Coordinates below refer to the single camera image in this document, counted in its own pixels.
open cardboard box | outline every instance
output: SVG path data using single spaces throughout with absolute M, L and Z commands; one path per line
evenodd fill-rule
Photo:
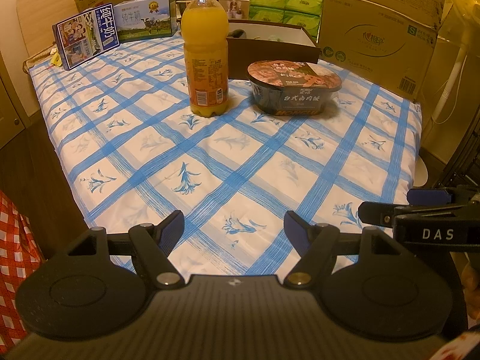
M 320 49 L 303 27 L 251 20 L 229 20 L 230 31 L 244 30 L 247 38 L 227 38 L 229 78 L 248 80 L 247 68 L 257 61 L 286 60 L 318 63 Z M 268 40 L 274 36 L 282 40 Z

bottle label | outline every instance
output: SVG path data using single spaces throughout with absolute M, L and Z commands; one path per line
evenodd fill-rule
M 212 107 L 227 101 L 227 49 L 205 54 L 185 50 L 185 65 L 191 104 Z

small bottle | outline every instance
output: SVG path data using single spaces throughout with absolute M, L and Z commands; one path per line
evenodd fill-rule
M 217 0 L 193 0 L 182 15 L 181 33 L 191 111 L 221 115 L 229 94 L 227 13 Z

cabinet door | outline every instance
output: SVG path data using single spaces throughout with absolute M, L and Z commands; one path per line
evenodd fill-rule
M 0 148 L 5 146 L 24 128 L 10 101 L 10 97 L 8 97 L 3 82 L 0 80 Z

blue plaid bedsheet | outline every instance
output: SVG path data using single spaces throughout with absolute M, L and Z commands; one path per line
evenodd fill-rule
M 183 40 L 127 43 L 72 71 L 30 70 L 50 139 L 89 226 L 110 233 L 186 218 L 170 260 L 190 274 L 282 279 L 299 259 L 283 231 L 305 220 L 360 232 L 363 200 L 406 202 L 419 149 L 419 105 L 333 64 L 338 96 L 319 117 L 272 117 L 247 81 L 231 108 L 191 113 Z M 125 257 L 115 263 L 132 269 Z M 341 257 L 337 267 L 355 260 Z

